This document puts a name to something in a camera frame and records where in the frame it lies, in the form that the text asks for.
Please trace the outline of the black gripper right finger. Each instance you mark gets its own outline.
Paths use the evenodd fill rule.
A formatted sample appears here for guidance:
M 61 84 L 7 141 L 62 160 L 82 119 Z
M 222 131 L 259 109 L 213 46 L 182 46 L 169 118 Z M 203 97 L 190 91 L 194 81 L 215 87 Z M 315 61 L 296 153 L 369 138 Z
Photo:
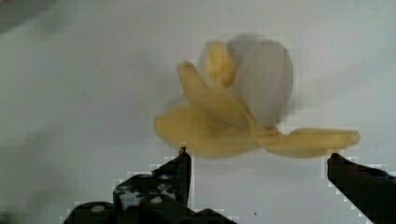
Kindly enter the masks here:
M 327 177 L 374 224 L 396 223 L 394 175 L 333 153 L 327 159 Z

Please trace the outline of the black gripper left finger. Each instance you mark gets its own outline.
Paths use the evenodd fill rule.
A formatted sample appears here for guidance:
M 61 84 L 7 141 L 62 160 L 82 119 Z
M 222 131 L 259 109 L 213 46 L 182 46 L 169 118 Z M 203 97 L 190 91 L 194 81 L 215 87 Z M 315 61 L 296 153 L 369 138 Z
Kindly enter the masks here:
M 182 147 L 177 157 L 159 168 L 118 184 L 111 203 L 76 206 L 64 224 L 236 224 L 209 208 L 191 210 L 190 187 L 191 156 Z

